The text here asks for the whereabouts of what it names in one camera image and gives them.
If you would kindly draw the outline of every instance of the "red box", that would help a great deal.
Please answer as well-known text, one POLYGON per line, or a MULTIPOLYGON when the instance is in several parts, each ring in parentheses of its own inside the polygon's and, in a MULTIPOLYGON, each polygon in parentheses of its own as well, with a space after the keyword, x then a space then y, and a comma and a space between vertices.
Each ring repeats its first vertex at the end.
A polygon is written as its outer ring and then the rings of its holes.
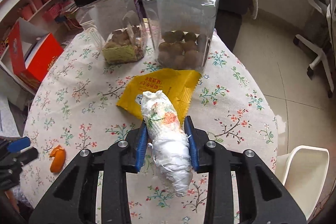
POLYGON ((14 24, 8 43, 14 74, 38 90, 63 49, 51 33, 22 18, 14 24))

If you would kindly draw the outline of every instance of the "table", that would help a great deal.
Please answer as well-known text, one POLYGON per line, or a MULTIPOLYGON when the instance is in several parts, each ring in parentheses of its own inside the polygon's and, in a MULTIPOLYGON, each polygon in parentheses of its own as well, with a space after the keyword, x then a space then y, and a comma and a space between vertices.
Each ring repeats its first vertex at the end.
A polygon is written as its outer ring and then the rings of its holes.
MULTIPOLYGON (((57 175, 50 172, 49 152, 58 144, 67 153, 66 164, 83 148, 107 149, 141 121, 115 104, 134 75, 160 69, 150 38, 145 57, 137 63, 107 65, 91 34, 77 35, 42 82, 26 122, 25 136, 40 156, 21 174, 21 189, 36 206, 57 175)), ((214 33, 206 67, 193 93, 188 115, 196 128, 227 149, 254 150, 271 170, 277 156, 277 122, 264 95, 244 65, 214 33)), ((127 174, 132 223, 203 223, 207 174, 196 174, 183 198, 174 197, 154 174, 151 152, 139 174, 127 174)), ((239 222, 235 175, 232 174, 235 222, 239 222)), ((100 173, 97 215, 100 223, 100 173)))

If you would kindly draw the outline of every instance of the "white label on wrapper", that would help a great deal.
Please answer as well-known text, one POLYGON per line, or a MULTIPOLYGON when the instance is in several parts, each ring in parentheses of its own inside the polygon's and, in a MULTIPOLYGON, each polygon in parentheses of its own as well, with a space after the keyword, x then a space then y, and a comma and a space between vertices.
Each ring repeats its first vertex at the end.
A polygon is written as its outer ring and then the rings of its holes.
POLYGON ((136 96, 136 99, 135 99, 135 101, 139 104, 139 105, 141 105, 141 101, 142 101, 142 94, 138 94, 137 96, 136 96))

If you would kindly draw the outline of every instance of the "plastic jar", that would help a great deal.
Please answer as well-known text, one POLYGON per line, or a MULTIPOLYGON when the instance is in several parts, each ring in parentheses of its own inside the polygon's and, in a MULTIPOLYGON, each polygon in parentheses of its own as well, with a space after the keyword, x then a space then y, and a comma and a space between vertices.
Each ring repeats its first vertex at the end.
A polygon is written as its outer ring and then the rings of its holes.
POLYGON ((76 19, 95 32, 95 44, 109 64, 128 63, 144 56, 146 29, 138 0, 74 0, 76 19))
POLYGON ((162 67, 202 71, 219 0, 142 0, 162 67))

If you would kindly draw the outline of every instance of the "yellow snack packet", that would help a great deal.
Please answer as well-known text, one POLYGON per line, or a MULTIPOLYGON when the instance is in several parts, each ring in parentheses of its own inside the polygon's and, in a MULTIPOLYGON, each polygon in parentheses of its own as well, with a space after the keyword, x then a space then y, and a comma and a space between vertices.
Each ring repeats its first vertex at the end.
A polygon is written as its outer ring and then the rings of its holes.
POLYGON ((120 106, 142 119, 141 101, 144 91, 162 90, 177 111, 180 124, 188 112, 191 95, 201 74, 194 70, 162 69, 146 75, 135 76, 126 86, 123 95, 117 102, 120 106))

